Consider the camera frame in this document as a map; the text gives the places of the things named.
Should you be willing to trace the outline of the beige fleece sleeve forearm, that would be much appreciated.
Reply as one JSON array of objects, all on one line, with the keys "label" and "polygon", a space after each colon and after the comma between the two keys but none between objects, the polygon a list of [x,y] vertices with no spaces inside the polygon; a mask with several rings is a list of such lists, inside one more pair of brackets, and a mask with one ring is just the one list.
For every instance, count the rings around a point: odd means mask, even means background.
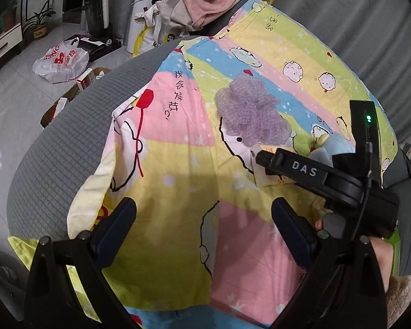
[{"label": "beige fleece sleeve forearm", "polygon": [[406,311],[411,303],[411,276],[392,276],[385,294],[387,328]]}]

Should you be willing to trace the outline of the person's right hand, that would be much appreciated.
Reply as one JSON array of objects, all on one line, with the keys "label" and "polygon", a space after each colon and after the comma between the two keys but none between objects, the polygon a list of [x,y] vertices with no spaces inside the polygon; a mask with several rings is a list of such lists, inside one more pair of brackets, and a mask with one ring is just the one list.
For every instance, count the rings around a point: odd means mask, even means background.
[{"label": "person's right hand", "polygon": [[374,236],[359,236],[356,245],[359,250],[350,260],[353,264],[345,266],[347,277],[359,286],[370,282],[370,286],[376,287],[380,293],[384,287],[384,293],[387,294],[393,265],[392,246]]}]

